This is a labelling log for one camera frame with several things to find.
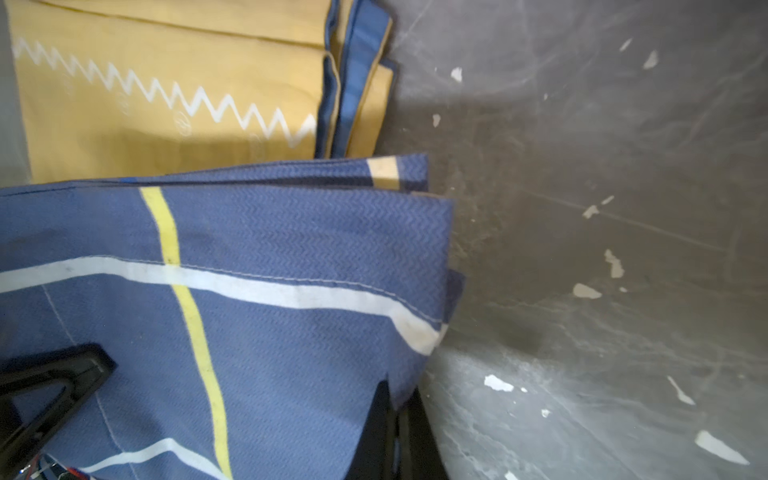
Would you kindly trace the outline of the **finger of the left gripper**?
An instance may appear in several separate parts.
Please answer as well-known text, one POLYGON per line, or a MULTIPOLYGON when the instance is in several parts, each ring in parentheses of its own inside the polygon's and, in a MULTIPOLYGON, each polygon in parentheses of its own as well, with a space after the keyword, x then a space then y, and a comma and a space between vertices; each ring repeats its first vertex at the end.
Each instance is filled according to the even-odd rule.
POLYGON ((117 369, 97 344, 22 356, 1 371, 1 477, 22 479, 117 369))

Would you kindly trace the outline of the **tan zigzag pillowcase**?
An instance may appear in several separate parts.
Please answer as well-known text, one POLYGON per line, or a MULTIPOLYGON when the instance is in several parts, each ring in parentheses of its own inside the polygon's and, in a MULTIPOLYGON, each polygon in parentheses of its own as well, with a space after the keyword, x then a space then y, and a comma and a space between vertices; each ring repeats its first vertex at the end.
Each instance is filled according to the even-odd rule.
POLYGON ((370 155, 376 1, 9 1, 34 183, 370 155))

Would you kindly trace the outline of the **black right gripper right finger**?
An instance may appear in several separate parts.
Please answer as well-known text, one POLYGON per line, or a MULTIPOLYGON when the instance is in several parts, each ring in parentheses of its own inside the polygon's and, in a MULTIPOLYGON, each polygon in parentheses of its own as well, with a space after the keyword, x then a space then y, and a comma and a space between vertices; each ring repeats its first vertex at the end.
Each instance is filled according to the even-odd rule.
POLYGON ((399 462, 402 480, 448 480, 426 409, 416 389, 398 412, 399 462))

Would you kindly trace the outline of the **navy blue striped pillowcase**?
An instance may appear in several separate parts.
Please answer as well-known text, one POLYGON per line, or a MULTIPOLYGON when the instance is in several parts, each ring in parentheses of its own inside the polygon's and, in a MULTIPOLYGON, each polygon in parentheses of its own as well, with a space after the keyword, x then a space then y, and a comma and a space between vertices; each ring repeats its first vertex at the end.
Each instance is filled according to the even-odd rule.
POLYGON ((1 192, 1 371, 117 363, 22 479, 345 479, 377 385, 398 412, 464 288, 414 154, 1 192))

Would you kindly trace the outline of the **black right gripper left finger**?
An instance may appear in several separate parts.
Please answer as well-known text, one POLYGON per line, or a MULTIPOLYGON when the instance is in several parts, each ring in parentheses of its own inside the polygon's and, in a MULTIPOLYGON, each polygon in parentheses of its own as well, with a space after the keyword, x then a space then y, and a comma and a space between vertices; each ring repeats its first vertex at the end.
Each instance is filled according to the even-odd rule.
POLYGON ((389 384, 375 390, 362 433, 345 480, 392 480, 395 478, 397 413, 389 384))

